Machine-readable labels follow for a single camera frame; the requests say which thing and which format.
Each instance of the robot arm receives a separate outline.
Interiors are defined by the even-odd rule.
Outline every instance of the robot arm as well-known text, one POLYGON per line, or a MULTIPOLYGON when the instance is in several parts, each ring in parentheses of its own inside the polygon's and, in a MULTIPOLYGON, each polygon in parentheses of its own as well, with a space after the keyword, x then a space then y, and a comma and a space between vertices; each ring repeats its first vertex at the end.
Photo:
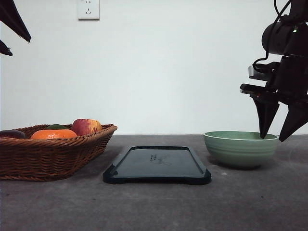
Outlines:
POLYGON ((288 105, 288 115, 280 137, 286 140, 308 122, 308 0, 290 0, 262 36, 268 53, 282 55, 280 62, 249 67, 249 77, 266 81, 264 87, 242 84, 241 92, 250 94, 257 107, 260 136, 264 138, 277 113, 279 104, 288 105), (289 15, 283 11, 291 4, 289 15))
MULTIPOLYGON (((16 34, 30 42, 31 36, 20 17, 13 0, 0 0, 0 21, 11 28, 16 34)), ((1 40, 0 53, 12 56, 13 54, 1 40)))

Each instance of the red apple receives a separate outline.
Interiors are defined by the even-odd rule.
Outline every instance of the red apple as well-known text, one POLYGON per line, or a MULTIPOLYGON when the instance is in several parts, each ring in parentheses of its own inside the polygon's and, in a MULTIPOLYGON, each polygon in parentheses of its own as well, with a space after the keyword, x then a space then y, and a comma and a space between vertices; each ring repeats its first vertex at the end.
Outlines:
POLYGON ((78 136, 83 136, 102 130, 102 126, 95 119, 77 119, 73 122, 71 130, 78 136))
POLYGON ((0 137, 25 139, 26 135, 22 131, 17 130, 3 130, 0 131, 0 137))

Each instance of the gray table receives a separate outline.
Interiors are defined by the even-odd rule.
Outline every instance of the gray table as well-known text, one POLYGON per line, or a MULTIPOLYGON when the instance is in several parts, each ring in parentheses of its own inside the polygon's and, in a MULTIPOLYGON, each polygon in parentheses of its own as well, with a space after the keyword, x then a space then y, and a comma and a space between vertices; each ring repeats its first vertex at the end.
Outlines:
POLYGON ((221 166, 200 135, 114 135, 105 153, 73 177, 0 181, 2 231, 307 231, 308 136, 280 143, 254 170, 221 166), (191 146, 208 185, 106 184, 102 173, 130 145, 191 146))

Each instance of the bowl rim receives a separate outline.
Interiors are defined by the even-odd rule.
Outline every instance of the bowl rim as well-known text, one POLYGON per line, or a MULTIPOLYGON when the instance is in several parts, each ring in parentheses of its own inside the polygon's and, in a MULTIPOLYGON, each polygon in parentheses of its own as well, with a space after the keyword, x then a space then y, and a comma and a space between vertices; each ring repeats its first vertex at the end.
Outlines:
POLYGON ((260 140, 251 140, 251 139, 234 139, 234 138, 224 138, 224 137, 217 137, 217 136, 210 136, 208 135, 208 133, 210 132, 247 132, 247 133, 258 133, 256 131, 234 131, 234 130, 222 130, 222 131, 208 131, 206 133, 204 133, 203 135, 206 137, 211 137, 211 138, 216 138, 216 139, 222 139, 222 140, 232 140, 232 141, 274 141, 277 140, 279 138, 278 135, 273 135, 273 134, 268 134, 271 136, 275 136, 275 138, 270 138, 270 139, 260 139, 260 140))

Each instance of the wicker basket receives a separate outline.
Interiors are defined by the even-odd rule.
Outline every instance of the wicker basket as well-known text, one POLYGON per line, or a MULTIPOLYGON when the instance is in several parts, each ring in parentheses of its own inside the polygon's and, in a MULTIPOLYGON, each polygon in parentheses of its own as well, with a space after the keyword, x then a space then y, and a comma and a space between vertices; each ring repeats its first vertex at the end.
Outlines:
POLYGON ((33 140, 31 135, 48 125, 18 128, 27 139, 0 138, 0 179, 52 181, 72 176, 102 154, 117 127, 70 139, 33 140))

